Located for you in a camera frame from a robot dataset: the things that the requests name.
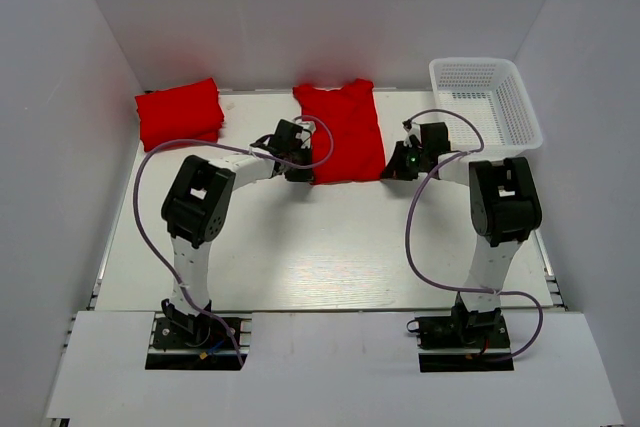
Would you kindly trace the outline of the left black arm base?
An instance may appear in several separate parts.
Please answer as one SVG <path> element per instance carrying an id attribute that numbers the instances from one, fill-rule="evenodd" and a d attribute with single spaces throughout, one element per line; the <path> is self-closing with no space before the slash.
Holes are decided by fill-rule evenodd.
<path id="1" fill-rule="evenodd" d="M 240 351 L 219 322 L 205 325 L 204 333 L 190 338 L 163 314 L 155 315 L 145 360 L 147 371 L 238 372 L 247 360 L 252 320 L 248 316 L 224 316 Z"/>

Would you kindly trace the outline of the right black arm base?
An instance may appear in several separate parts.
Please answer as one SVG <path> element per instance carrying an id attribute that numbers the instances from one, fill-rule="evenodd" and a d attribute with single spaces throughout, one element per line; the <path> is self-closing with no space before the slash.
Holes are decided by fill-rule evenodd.
<path id="1" fill-rule="evenodd" d="M 481 373 L 514 370 L 503 317 L 496 327 L 458 331 L 451 316 L 415 317 L 406 324 L 417 338 L 421 373 Z"/>

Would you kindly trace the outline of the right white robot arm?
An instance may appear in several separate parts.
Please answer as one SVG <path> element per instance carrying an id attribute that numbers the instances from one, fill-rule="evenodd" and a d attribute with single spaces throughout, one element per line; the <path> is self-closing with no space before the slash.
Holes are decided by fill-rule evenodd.
<path id="1" fill-rule="evenodd" d="M 530 164 L 523 156 L 487 160 L 455 151 L 443 122 L 407 120 L 403 128 L 407 136 L 396 143 L 383 179 L 412 181 L 425 173 L 469 188 L 476 245 L 467 279 L 457 290 L 462 314 L 451 321 L 451 331 L 459 343 L 472 346 L 488 332 L 484 316 L 498 314 L 499 293 L 515 254 L 542 221 Z"/>

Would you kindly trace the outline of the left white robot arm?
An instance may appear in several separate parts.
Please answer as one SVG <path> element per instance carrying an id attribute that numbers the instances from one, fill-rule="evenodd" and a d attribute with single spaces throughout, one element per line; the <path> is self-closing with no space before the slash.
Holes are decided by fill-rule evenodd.
<path id="1" fill-rule="evenodd" d="M 177 334 L 188 345 L 202 345 L 211 334 L 211 321 L 201 315 L 211 310 L 209 253 L 226 221 L 232 193 L 279 175 L 291 182 L 311 181 L 316 127 L 314 120 L 281 120 L 273 134 L 256 140 L 247 153 L 213 160 L 190 155 L 182 162 L 161 208 L 180 277 L 162 311 L 177 323 Z"/>

